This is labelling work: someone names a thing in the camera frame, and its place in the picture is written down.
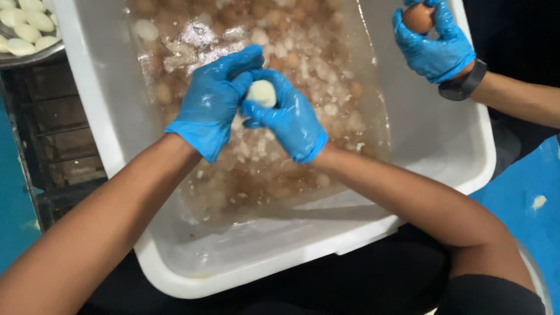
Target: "forearm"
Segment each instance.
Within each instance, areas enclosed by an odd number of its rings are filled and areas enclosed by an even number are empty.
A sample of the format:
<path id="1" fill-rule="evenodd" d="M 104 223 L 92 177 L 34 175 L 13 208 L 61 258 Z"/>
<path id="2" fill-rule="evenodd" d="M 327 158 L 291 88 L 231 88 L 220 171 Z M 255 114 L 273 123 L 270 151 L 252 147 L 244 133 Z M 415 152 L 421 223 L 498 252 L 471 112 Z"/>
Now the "forearm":
<path id="1" fill-rule="evenodd" d="M 443 244 L 468 247 L 507 232 L 471 198 L 407 170 L 330 145 L 313 164 Z"/>
<path id="2" fill-rule="evenodd" d="M 529 84 L 488 72 L 471 98 L 510 116 L 560 128 L 559 88 Z"/>
<path id="3" fill-rule="evenodd" d="M 75 314 L 199 160 L 173 134 L 140 153 L 8 269 L 0 313 Z"/>

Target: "peeled eggs on tray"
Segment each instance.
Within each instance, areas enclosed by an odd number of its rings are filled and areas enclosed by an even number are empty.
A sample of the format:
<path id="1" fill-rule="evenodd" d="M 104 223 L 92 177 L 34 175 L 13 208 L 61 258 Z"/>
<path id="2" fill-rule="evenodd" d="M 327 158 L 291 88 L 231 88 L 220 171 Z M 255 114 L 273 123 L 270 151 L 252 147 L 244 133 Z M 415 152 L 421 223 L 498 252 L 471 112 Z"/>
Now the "peeled eggs on tray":
<path id="1" fill-rule="evenodd" d="M 52 0 L 0 0 L 0 22 L 13 28 L 17 35 L 17 38 L 0 35 L 0 53 L 21 57 L 60 41 Z"/>

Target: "metal rack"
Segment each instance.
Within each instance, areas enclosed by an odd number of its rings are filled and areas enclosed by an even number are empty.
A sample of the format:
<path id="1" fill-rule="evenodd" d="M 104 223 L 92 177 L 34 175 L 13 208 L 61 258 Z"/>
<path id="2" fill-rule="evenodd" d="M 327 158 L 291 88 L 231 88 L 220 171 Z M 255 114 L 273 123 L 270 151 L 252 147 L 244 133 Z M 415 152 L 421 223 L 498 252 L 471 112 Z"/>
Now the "metal rack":
<path id="1" fill-rule="evenodd" d="M 0 78 L 27 189 L 45 231 L 107 177 L 66 58 L 4 70 Z"/>

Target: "watch strap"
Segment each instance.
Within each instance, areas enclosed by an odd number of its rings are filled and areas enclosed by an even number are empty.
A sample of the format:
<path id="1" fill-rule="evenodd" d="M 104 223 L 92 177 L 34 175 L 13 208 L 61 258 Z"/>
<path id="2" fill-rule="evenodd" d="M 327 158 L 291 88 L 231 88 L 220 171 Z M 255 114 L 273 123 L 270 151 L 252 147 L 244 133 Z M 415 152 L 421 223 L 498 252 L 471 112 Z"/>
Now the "watch strap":
<path id="1" fill-rule="evenodd" d="M 470 97 L 470 94 L 482 82 L 484 75 L 488 69 L 487 64 L 476 58 L 474 67 L 469 75 L 460 81 L 450 80 L 440 84 L 440 95 L 452 101 L 463 101 Z"/>

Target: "hand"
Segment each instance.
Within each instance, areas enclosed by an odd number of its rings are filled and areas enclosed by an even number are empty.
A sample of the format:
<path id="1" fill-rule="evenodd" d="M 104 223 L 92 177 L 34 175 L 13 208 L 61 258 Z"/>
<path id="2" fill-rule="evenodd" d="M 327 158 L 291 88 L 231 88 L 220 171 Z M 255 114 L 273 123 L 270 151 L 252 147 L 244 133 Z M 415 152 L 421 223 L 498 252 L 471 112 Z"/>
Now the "hand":
<path id="1" fill-rule="evenodd" d="M 413 4 L 419 0 L 405 0 Z M 437 40 L 410 31 L 403 23 L 402 9 L 393 14 L 393 28 L 396 43 L 407 59 L 408 66 L 417 74 L 424 76 L 430 83 L 440 84 L 451 80 L 471 63 L 476 54 L 469 40 L 455 24 L 453 15 L 445 0 L 425 1 L 428 6 L 435 6 L 434 20 Z"/>
<path id="2" fill-rule="evenodd" d="M 309 163 L 329 139 L 313 107 L 290 81 L 275 70 L 251 71 L 255 80 L 270 81 L 276 90 L 278 108 L 263 108 L 253 101 L 241 103 L 241 114 L 250 117 L 247 128 L 268 127 L 297 163 Z"/>
<path id="3" fill-rule="evenodd" d="M 174 132 L 214 163 L 230 140 L 239 103 L 253 83 L 249 70 L 263 66 L 263 48 L 251 45 L 193 73 L 179 115 L 165 132 Z"/>

